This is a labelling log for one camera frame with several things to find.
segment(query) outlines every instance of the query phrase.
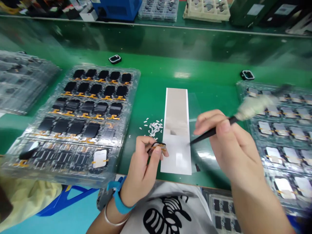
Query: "blue wristband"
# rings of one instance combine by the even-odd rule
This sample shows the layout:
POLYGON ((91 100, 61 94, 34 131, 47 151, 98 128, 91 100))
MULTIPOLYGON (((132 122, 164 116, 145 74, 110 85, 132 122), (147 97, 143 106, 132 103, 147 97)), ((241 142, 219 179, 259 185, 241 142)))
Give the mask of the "blue wristband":
POLYGON ((126 180, 126 178, 127 178, 127 176, 125 176, 123 178, 120 177, 118 181, 111 181, 107 185, 107 190, 109 190, 111 188, 116 188, 116 191, 115 191, 113 197, 115 198, 115 204, 116 204, 118 212, 123 214, 123 215, 129 213, 136 206, 136 205, 134 205, 132 207, 125 206, 119 197, 119 191, 121 190, 121 187, 122 187, 124 181, 126 180))

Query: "bangle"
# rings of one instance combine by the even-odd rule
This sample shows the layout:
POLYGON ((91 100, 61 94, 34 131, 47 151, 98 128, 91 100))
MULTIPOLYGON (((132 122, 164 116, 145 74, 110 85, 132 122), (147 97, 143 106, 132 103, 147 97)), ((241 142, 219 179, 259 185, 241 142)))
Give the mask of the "bangle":
POLYGON ((114 227, 118 227, 118 226, 121 226, 121 225, 125 224, 125 222, 128 221, 130 215, 128 215, 128 217, 127 217, 124 221, 122 221, 121 223, 117 223, 117 224, 111 223, 111 222, 108 220, 107 215, 106 215, 106 207, 107 207, 107 205, 106 205, 105 208, 104 208, 104 217, 105 217, 105 221, 106 221, 107 223, 109 223, 110 225, 112 225, 112 226, 114 226, 114 227))

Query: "stacked trays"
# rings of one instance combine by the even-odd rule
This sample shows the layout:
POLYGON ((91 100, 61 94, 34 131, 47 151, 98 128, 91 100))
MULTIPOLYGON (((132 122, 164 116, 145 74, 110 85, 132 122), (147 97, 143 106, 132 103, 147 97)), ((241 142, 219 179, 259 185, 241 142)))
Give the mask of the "stacked trays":
POLYGON ((59 71, 50 61, 0 51, 0 112, 27 114, 59 71))
POLYGON ((179 0, 143 0, 138 16, 144 20, 176 21, 179 0))
POLYGON ((229 21, 227 0, 187 0, 183 18, 211 22, 229 21))
POLYGON ((115 176, 140 71, 75 66, 11 146, 13 177, 103 187, 115 176))
MULTIPOLYGON (((277 86, 238 82, 241 102, 270 95, 277 86)), ((312 92, 294 89, 277 106, 247 121, 266 179, 281 203, 305 210, 312 201, 312 92)))
POLYGON ((231 197, 209 194, 209 208, 218 233, 242 233, 231 197))

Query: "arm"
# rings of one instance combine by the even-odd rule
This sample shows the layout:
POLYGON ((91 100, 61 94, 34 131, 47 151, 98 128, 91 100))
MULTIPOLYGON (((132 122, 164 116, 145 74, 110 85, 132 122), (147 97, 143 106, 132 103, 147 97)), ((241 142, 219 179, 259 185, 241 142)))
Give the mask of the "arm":
MULTIPOLYGON (((147 150, 156 140, 149 136, 138 136, 136 142, 136 151, 131 158, 128 176, 120 190, 120 199, 127 207, 134 206, 151 191, 156 180, 159 160, 163 159, 161 148, 157 146, 153 150, 149 164, 147 165, 149 159, 147 150)), ((109 224, 105 220, 104 212, 105 209, 93 221, 86 234, 118 234, 121 232, 124 224, 120 226, 109 224)), ((118 212, 114 198, 106 205, 107 219, 113 224, 125 221, 129 215, 118 212)))
POLYGON ((219 110, 198 116, 194 134, 216 126, 210 143, 222 171, 231 181, 237 218, 244 234, 295 234, 274 193, 266 184, 261 159, 251 135, 230 125, 219 110))

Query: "black-and-white t-shirt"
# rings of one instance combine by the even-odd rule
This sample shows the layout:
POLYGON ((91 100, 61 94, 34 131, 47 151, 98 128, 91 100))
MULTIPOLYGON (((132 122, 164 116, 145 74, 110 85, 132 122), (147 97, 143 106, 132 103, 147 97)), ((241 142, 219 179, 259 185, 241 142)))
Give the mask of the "black-and-white t-shirt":
POLYGON ((121 231, 149 234, 216 234, 199 187, 156 182, 150 194, 132 210, 121 231))

